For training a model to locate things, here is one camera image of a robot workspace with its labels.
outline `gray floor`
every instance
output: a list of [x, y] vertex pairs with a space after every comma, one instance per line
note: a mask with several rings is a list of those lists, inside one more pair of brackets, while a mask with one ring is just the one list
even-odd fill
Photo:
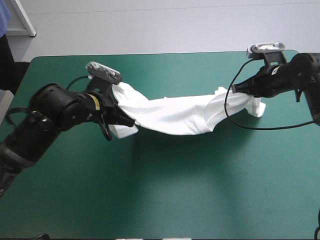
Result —
[[20, 1], [37, 36], [9, 38], [16, 61], [243, 51], [274, 41], [299, 52], [320, 52], [320, 0]]

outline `white cloth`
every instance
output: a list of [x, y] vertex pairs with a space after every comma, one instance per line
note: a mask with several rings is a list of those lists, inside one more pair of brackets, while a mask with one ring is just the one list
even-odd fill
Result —
[[[129, 84], [112, 85], [118, 106], [141, 127], [170, 135], [197, 135], [212, 132], [225, 119], [224, 109], [227, 90], [219, 87], [212, 95], [164, 97], [149, 100]], [[266, 105], [261, 98], [244, 93], [232, 93], [227, 99], [229, 115], [246, 108], [248, 113], [261, 117]], [[109, 125], [118, 138], [138, 131], [136, 126]]]

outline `white object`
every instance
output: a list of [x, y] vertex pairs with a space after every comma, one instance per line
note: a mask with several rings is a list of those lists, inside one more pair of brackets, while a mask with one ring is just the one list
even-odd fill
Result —
[[10, 10], [11, 19], [8, 23], [8, 36], [29, 35], [36, 36], [36, 30], [32, 26], [24, 8], [19, 0], [5, 0]]
[[[212, 132], [225, 119], [224, 102], [227, 90], [219, 87], [212, 95], [165, 97], [149, 100], [129, 84], [112, 86], [119, 107], [141, 127], [170, 135], [197, 135]], [[227, 100], [229, 115], [246, 108], [248, 113], [261, 117], [266, 105], [261, 98], [230, 92]], [[110, 125], [111, 131], [124, 138], [135, 134], [136, 126]]]

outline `black pants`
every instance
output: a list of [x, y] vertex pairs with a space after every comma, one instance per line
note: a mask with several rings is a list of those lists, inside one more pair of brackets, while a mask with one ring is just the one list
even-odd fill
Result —
[[23, 77], [24, 74], [15, 65], [7, 36], [0, 37], [0, 89], [16, 94]]

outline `robotic arm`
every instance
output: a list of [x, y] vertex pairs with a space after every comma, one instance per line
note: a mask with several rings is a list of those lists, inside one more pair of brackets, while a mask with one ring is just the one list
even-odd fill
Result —
[[58, 135], [75, 125], [99, 124], [112, 139], [108, 124], [132, 127], [135, 123], [112, 97], [112, 84], [122, 81], [116, 70], [97, 62], [86, 65], [91, 79], [86, 90], [73, 92], [57, 84], [41, 88], [30, 100], [27, 116], [0, 144], [0, 199], [27, 167], [37, 163]]
[[298, 53], [287, 63], [284, 49], [279, 42], [249, 46], [247, 56], [263, 59], [264, 66], [256, 75], [234, 84], [232, 92], [272, 98], [294, 90], [297, 102], [304, 92], [313, 121], [320, 125], [320, 53]]

